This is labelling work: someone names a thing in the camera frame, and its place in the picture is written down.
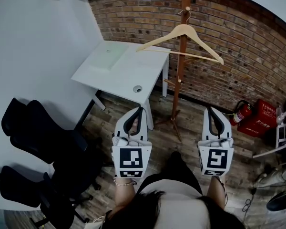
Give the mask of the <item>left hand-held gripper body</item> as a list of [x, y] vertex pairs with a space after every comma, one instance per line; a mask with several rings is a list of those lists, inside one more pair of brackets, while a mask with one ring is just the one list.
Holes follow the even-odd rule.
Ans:
[[119, 178], [142, 178], [146, 172], [152, 150], [149, 141], [112, 138], [112, 160]]

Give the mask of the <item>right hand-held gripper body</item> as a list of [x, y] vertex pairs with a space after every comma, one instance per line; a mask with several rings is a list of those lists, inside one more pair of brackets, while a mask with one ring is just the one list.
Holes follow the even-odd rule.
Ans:
[[232, 138], [202, 140], [197, 144], [202, 175], [223, 176], [231, 166], [234, 148]]

